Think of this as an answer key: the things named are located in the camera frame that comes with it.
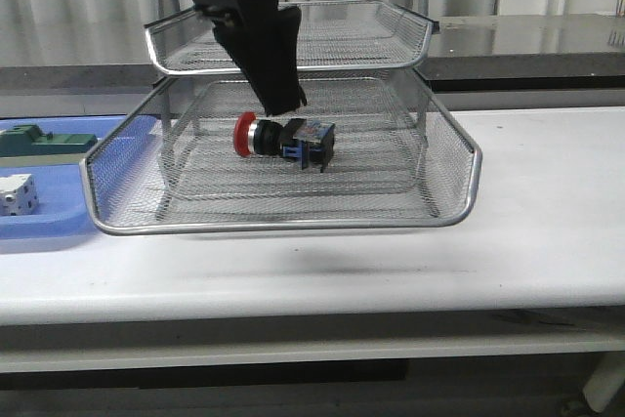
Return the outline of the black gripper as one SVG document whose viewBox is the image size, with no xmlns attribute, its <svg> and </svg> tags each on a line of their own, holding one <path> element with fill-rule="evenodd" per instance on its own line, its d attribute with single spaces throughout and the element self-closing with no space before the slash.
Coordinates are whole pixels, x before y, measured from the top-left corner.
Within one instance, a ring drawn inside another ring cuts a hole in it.
<svg viewBox="0 0 625 417">
<path fill-rule="evenodd" d="M 279 0 L 192 2 L 215 25 L 215 38 L 244 73 L 267 116 L 308 104 L 297 69 L 298 6 L 279 10 Z"/>
</svg>

